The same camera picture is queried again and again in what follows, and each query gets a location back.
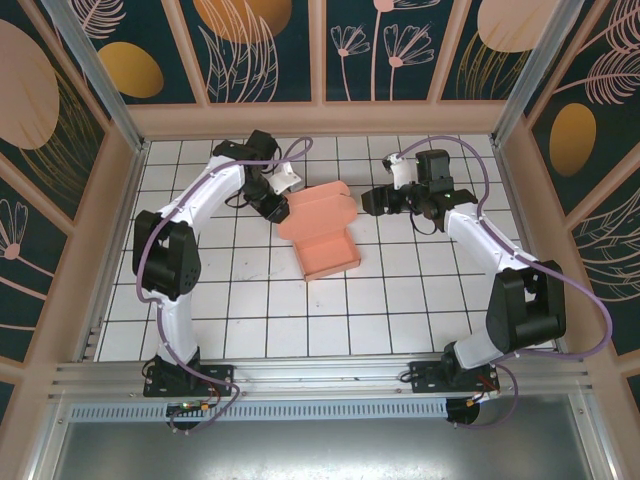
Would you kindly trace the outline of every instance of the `dark green wallpaper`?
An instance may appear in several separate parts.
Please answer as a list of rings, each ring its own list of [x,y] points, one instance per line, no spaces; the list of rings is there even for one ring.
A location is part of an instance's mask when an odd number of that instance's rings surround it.
[[[593,291],[613,318],[619,355],[640,348],[640,170],[573,230]]]
[[[180,5],[212,103],[311,100],[307,0]]]
[[[640,6],[609,3],[533,126],[571,212],[640,141]]]
[[[426,100],[453,1],[373,3],[327,1],[327,100]]]
[[[0,4],[0,41],[0,154],[73,219],[104,131],[17,2]]]
[[[0,356],[22,362],[67,237],[0,179]]]
[[[9,402],[11,401],[13,389],[13,384],[0,382],[0,425],[2,425],[4,414],[7,413],[7,408],[9,407]]]

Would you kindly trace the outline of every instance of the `flower drawing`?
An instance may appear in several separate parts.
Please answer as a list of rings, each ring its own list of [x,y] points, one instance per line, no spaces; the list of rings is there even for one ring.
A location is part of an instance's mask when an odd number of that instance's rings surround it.
[[[349,94],[349,85],[347,84],[347,74],[344,66],[344,59],[350,55],[359,55],[371,50],[371,44],[366,40],[366,35],[362,31],[362,25],[359,27],[346,27],[344,32],[342,27],[336,26],[331,29],[331,39],[340,55],[340,63],[342,65],[342,81],[344,82],[344,91],[347,94],[347,100],[351,101]]]
[[[383,13],[393,10],[417,10],[433,7],[440,0],[373,0],[373,6],[378,11],[376,25],[373,32],[373,54],[371,56],[371,101],[376,99],[376,53],[378,51],[378,32],[380,31],[380,18]]]
[[[4,260],[4,262],[0,261],[0,267],[6,266],[6,262],[8,261],[17,260],[33,270],[49,277],[53,277],[53,273],[34,265],[20,255],[20,248],[22,241],[24,240],[28,219],[29,209],[26,205],[16,202],[15,207],[12,210],[7,199],[3,198],[0,200],[0,260]],[[2,276],[0,276],[0,283],[40,300],[46,300],[47,298],[46,295],[43,295],[40,292],[36,292],[30,288],[19,285]],[[0,324],[0,328],[12,328],[18,330],[32,329],[31,327],[17,327],[4,324]]]
[[[406,27],[398,36],[398,25],[384,29],[384,45],[391,65],[391,80],[389,84],[389,100],[393,100],[393,80],[396,68],[407,65],[419,65],[433,60],[434,50],[428,48],[431,44],[429,26],[418,28]]]

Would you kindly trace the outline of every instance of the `metal bar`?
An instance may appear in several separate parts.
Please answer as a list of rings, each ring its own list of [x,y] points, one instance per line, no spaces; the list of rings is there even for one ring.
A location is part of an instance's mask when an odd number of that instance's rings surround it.
[[[83,327],[84,331],[82,335],[79,336],[78,345],[76,345],[74,352],[73,359],[76,361],[82,361],[84,358],[92,328],[98,327],[102,323],[102,316],[108,305],[109,294],[118,270],[118,259],[120,258],[122,244],[125,241],[125,235],[129,227],[129,212],[133,210],[133,204],[136,200],[140,177],[142,176],[144,164],[149,153],[149,145],[148,142],[145,142],[142,149],[134,155],[129,165],[127,183],[124,188],[124,195],[116,211],[116,222],[112,229],[111,240],[107,245],[107,253],[103,256],[100,270],[96,277],[98,278],[98,285],[96,285],[89,302],[87,318]]]
[[[109,74],[98,58],[95,48],[84,34],[70,2],[60,0],[42,0],[53,24],[56,26],[71,53],[82,67],[102,103],[111,114],[125,139],[134,150],[140,150],[142,135],[138,131],[122,97],[111,82]]]
[[[243,392],[243,400],[468,396],[470,392],[416,395],[409,384],[398,380],[399,375],[408,369],[409,362],[438,358],[438,354],[426,354],[222,363],[236,367],[235,381]],[[582,362],[521,357],[507,364],[517,376],[523,395],[566,394],[591,389]],[[49,390],[50,401],[149,402],[150,399],[142,396],[141,368],[141,362],[62,364]],[[501,376],[500,380],[503,393],[509,394],[510,380],[506,376]]]
[[[558,2],[558,6],[551,15],[536,48],[531,52],[509,95],[502,115],[498,119],[494,129],[495,145],[498,148],[509,138],[516,123],[520,120],[522,112],[553,62],[571,25],[578,18],[583,3],[584,0]]]

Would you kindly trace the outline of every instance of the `pink cardboard box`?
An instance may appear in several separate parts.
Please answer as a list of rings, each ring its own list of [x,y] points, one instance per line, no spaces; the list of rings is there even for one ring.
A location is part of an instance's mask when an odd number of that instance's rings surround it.
[[[332,182],[287,195],[289,216],[278,225],[280,238],[291,240],[305,281],[360,265],[360,252],[347,225],[358,208],[349,187]]]

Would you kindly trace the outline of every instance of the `leaf illustration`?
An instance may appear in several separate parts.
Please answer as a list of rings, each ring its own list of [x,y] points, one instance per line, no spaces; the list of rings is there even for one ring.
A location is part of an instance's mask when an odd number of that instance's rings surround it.
[[[209,35],[199,27],[209,52],[207,90],[212,100],[256,102],[268,94],[266,101],[271,101],[278,85],[278,55],[267,23],[246,2],[246,15],[229,0],[203,0],[202,6],[218,33]]]
[[[123,0],[70,0],[89,38],[107,39],[125,17]]]
[[[618,52],[640,46],[640,0],[619,0],[609,17],[607,42]]]
[[[592,103],[622,105],[640,86],[640,50],[601,55],[582,82]]]

